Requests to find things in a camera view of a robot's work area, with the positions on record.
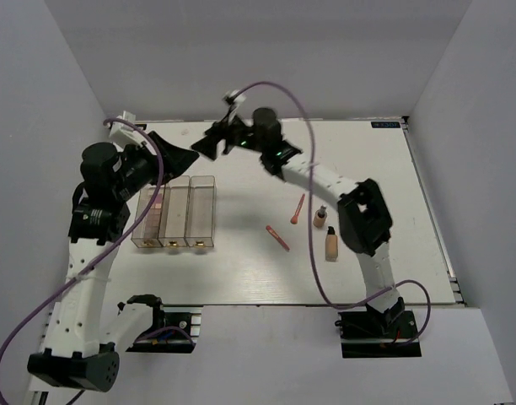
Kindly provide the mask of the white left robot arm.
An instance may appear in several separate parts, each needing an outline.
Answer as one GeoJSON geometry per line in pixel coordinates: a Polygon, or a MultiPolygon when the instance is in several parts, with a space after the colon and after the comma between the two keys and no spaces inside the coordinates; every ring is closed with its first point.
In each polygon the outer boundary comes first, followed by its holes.
{"type": "Polygon", "coordinates": [[[117,148],[95,143],[82,153],[83,182],[73,196],[67,276],[71,287],[43,350],[29,357],[28,372],[51,386],[107,392],[116,382],[120,354],[138,338],[156,337],[166,327],[162,300],[134,295],[105,329],[100,318],[113,261],[130,216],[128,201],[145,186],[182,176],[198,153],[148,134],[160,154],[141,144],[117,148]]]}

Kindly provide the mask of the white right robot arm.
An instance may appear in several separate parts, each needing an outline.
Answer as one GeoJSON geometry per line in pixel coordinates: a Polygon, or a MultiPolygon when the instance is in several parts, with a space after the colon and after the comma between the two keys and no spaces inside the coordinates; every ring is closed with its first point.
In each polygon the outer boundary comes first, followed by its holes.
{"type": "Polygon", "coordinates": [[[378,183],[372,179],[356,182],[312,161],[285,140],[282,124],[271,108],[255,110],[250,125],[237,115],[216,121],[191,147],[215,160],[219,143],[224,144],[225,154],[234,147],[259,153],[270,175],[301,186],[336,209],[340,237],[356,254],[363,274],[370,329],[381,337],[396,330],[405,304],[390,263],[393,221],[378,183]]]}

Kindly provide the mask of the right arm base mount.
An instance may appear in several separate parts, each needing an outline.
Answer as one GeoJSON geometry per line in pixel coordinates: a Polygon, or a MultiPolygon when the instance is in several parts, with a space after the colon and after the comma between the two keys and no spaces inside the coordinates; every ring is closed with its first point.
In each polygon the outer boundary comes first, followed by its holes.
{"type": "Polygon", "coordinates": [[[422,350],[417,324],[411,310],[406,310],[384,332],[366,311],[340,312],[335,326],[340,333],[343,359],[420,358],[422,350]]]}

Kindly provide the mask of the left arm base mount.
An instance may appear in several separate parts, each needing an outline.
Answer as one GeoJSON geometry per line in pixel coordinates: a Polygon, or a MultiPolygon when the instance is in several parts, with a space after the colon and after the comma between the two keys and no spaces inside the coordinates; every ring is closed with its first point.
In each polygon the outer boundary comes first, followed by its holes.
{"type": "Polygon", "coordinates": [[[163,306],[160,323],[143,332],[127,350],[140,354],[191,354],[202,324],[202,308],[163,306]]]}

